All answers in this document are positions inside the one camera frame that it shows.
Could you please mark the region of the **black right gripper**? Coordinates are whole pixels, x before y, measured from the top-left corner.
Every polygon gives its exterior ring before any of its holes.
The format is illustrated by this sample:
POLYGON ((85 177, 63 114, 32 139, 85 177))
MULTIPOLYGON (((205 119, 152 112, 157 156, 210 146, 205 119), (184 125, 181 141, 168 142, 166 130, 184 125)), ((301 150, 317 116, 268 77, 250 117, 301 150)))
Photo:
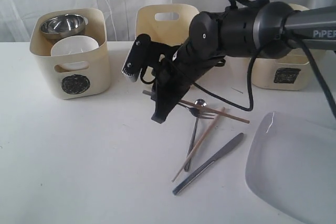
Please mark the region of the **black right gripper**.
POLYGON ((151 120, 162 124, 200 77, 213 67, 224 63, 225 54, 216 48, 195 48, 186 41, 179 46, 160 46, 164 58, 154 67, 152 91, 143 90, 155 102, 151 120))

